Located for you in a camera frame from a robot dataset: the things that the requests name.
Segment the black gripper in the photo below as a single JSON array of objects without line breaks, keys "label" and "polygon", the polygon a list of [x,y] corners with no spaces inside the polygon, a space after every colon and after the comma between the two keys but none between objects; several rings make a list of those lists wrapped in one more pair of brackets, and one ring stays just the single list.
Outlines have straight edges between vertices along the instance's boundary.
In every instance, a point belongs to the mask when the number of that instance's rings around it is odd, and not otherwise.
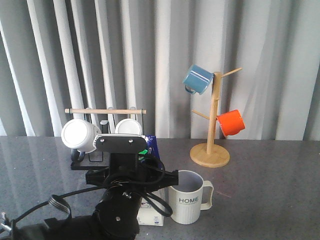
[{"label": "black gripper", "polygon": [[136,171],[111,172],[110,167],[89,170],[85,174],[88,185],[102,187],[106,195],[122,195],[124,192],[151,193],[179,183],[179,171],[166,171],[163,165],[140,163]]}]

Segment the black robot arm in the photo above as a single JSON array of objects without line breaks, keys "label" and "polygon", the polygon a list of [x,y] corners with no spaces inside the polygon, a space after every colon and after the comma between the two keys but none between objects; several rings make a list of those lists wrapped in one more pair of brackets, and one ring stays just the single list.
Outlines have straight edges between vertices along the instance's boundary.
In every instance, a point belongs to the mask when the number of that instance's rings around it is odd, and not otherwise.
[{"label": "black robot arm", "polygon": [[168,172],[162,163],[115,164],[103,170],[89,171],[86,181],[90,188],[83,192],[105,189],[92,215],[72,217],[66,197],[80,194],[74,191],[52,195],[23,214],[26,217],[38,208],[51,205],[67,214],[66,219],[45,219],[43,223],[17,228],[18,217],[12,220],[10,237],[14,240],[133,240],[140,231],[137,216],[142,200],[164,217],[172,215],[168,203],[154,194],[155,191],[179,183],[177,170]]}]

